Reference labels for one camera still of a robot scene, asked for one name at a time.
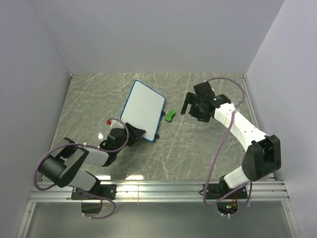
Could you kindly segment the green whiteboard eraser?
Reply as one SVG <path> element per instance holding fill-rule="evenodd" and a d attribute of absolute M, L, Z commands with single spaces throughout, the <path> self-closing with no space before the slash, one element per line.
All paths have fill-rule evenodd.
<path fill-rule="evenodd" d="M 164 120 L 167 121 L 167 122 L 171 122 L 173 117 L 175 116 L 176 114 L 176 111 L 174 110 L 170 110 L 164 117 Z"/>

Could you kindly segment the blue framed whiteboard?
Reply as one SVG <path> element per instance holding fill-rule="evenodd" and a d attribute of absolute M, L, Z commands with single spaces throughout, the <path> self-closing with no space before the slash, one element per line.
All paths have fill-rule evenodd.
<path fill-rule="evenodd" d="M 154 142 L 164 109 L 165 97 L 143 82 L 134 81 L 120 115 L 121 121 L 143 129 L 143 138 Z"/>

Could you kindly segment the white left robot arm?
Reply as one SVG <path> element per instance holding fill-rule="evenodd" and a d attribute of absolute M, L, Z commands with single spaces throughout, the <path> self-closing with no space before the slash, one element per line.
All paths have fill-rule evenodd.
<path fill-rule="evenodd" d="M 109 119 L 110 133 L 98 146 L 80 144 L 65 137 L 58 146 L 47 152 L 37 164 L 34 186 L 41 191 L 53 186 L 72 186 L 83 190 L 88 199 L 100 194 L 100 180 L 88 171 L 81 170 L 83 164 L 101 167 L 110 166 L 120 151 L 132 146 L 146 133 L 119 119 Z"/>

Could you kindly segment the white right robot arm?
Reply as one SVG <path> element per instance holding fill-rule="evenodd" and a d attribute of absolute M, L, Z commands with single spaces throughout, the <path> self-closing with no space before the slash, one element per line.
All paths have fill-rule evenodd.
<path fill-rule="evenodd" d="M 240 167 L 222 176 L 216 184 L 208 184 L 204 190 L 207 199 L 230 198 L 236 188 L 258 181 L 281 168 L 280 140 L 276 135 L 268 136 L 248 121 L 223 94 L 207 96 L 187 93 L 181 114 L 188 112 L 201 122 L 211 118 L 224 125 L 235 136 L 245 150 Z"/>

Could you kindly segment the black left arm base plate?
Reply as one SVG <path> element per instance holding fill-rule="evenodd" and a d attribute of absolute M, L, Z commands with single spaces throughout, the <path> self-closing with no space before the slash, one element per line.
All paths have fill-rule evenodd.
<path fill-rule="evenodd" d="M 88 192 L 76 188 L 73 189 L 71 200 L 81 201 L 83 216 L 92 220 L 101 220 L 110 217 L 116 210 L 116 204 L 114 203 L 116 189 L 116 184 L 98 184 Z M 105 201 L 112 204 L 113 209 L 107 215 L 96 217 L 95 215 L 102 211 Z"/>

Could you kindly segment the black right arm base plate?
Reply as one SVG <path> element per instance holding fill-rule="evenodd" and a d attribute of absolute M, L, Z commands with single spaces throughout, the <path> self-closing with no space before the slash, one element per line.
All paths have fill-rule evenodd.
<path fill-rule="evenodd" d="M 247 193 L 246 186 L 231 189 L 225 182 L 219 182 L 209 183 L 207 189 L 200 190 L 199 194 L 205 199 L 206 205 L 215 205 L 221 216 L 230 218 L 247 207 L 251 191 Z"/>

